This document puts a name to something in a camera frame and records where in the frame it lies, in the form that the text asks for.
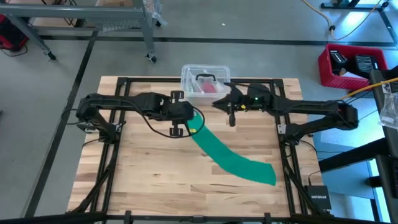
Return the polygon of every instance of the yellow cable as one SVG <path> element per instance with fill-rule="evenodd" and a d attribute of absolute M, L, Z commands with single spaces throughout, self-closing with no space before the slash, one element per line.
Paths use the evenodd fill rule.
<path fill-rule="evenodd" d="M 354 31 L 356 31 L 356 29 L 358 29 L 358 28 L 365 22 L 365 20 L 372 14 L 372 12 L 377 8 L 377 6 L 379 5 L 379 3 L 380 3 L 381 1 L 382 1 L 382 0 L 379 0 L 379 2 L 376 3 L 376 5 L 374 5 L 374 7 L 372 8 L 372 10 L 371 10 L 371 11 L 369 12 L 369 14 L 365 17 L 365 19 L 363 19 L 363 21 L 362 21 L 358 26 L 356 26 L 351 32 L 349 32 L 347 35 L 345 35 L 344 37 L 341 37 L 341 38 L 336 38 L 335 35 L 334 35 L 334 33 L 333 33 L 334 30 L 330 30 L 331 38 L 333 38 L 334 40 L 342 40 L 342 39 L 346 38 L 347 36 L 351 35 Z M 306 5 L 308 5 L 312 10 L 314 10 L 314 11 L 317 12 L 317 13 L 319 13 L 319 15 L 323 16 L 323 17 L 328 21 L 329 27 L 331 27 L 331 26 L 333 25 L 333 23 L 331 22 L 331 20 L 329 19 L 328 16 L 326 16 L 324 13 L 322 13 L 322 12 L 319 11 L 318 9 L 315 9 L 313 6 L 311 6 L 311 4 L 307 2 L 307 0 L 303 0 L 303 2 L 304 2 Z"/>
<path fill-rule="evenodd" d="M 398 81 L 398 78 L 393 78 L 393 79 L 390 79 L 390 80 L 387 80 L 387 81 L 384 81 L 384 82 L 380 82 L 380 83 L 376 83 L 376 84 L 373 84 L 373 85 L 369 85 L 369 86 L 364 87 L 362 89 L 355 90 L 354 92 L 352 92 L 352 93 L 350 93 L 350 94 L 348 94 L 346 96 L 341 97 L 339 100 L 343 100 L 343 99 L 348 98 L 348 97 L 350 97 L 352 95 L 360 93 L 360 92 L 362 92 L 364 90 L 368 90 L 370 88 L 374 88 L 374 87 L 381 86 L 383 84 L 390 83 L 390 82 L 395 82 L 395 81 Z"/>

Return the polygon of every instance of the clear plastic container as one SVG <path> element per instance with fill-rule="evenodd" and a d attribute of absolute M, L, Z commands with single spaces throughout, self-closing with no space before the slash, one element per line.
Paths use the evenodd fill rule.
<path fill-rule="evenodd" d="M 224 82 L 231 82 L 229 68 L 224 65 L 184 65 L 181 89 L 193 105 L 211 105 L 229 93 Z"/>

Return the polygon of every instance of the electronic device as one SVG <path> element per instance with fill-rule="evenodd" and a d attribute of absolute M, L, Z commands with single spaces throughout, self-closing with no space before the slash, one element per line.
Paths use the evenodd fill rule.
<path fill-rule="evenodd" d="M 311 200 L 318 205 L 319 209 L 331 210 L 329 191 L 327 186 L 305 186 L 305 190 Z"/>
<path fill-rule="evenodd" d="M 355 64 L 357 69 L 355 74 L 367 79 L 370 79 L 369 72 L 371 70 L 379 69 L 377 62 L 368 55 L 355 55 Z"/>
<path fill-rule="evenodd" d="M 11 21 L 0 14 L 0 49 L 19 51 L 28 38 Z"/>
<path fill-rule="evenodd" d="M 333 73 L 338 75 L 341 69 L 345 66 L 347 62 L 347 58 L 339 53 L 337 50 L 331 50 L 330 53 L 330 60 L 331 60 L 331 69 Z"/>

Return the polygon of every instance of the metal shelf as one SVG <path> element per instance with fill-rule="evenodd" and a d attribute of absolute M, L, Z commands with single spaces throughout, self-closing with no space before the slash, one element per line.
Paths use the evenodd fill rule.
<path fill-rule="evenodd" d="M 153 24 L 152 16 L 148 15 L 144 7 L 143 0 L 131 0 L 135 7 L 103 7 L 103 6 L 64 6 L 64 5 L 49 5 L 49 4 L 9 4 L 5 0 L 0 0 L 0 14 L 4 14 L 7 18 L 20 29 L 30 41 L 37 44 L 45 55 L 50 59 L 55 60 L 50 48 L 37 34 L 35 27 L 28 25 L 21 17 L 51 17 L 51 18 L 70 18 L 70 19 L 88 19 L 92 21 L 102 22 L 102 26 L 96 24 L 92 30 L 113 30 L 121 28 L 121 26 L 114 24 L 117 27 L 110 27 L 112 22 L 120 21 L 137 21 L 133 28 L 126 30 L 141 31 L 144 37 L 144 42 L 147 47 L 147 57 L 151 62 L 156 61 L 155 47 L 153 41 Z M 62 27 L 63 29 L 76 29 L 74 27 Z"/>

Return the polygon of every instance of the metal shelf leg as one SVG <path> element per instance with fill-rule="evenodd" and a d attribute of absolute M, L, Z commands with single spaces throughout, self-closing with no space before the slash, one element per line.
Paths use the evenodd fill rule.
<path fill-rule="evenodd" d="M 36 33 L 31 26 L 29 26 L 21 17 L 7 15 L 7 18 L 21 31 L 23 32 L 33 43 L 37 44 L 43 53 L 55 60 L 55 57 L 51 53 L 50 48 L 44 43 L 40 36 Z"/>
<path fill-rule="evenodd" d="M 142 35 L 144 36 L 145 45 L 147 46 L 148 54 L 146 57 L 152 63 L 156 63 L 157 59 L 155 56 L 155 45 L 152 30 L 145 19 L 139 19 L 139 25 L 141 27 Z"/>

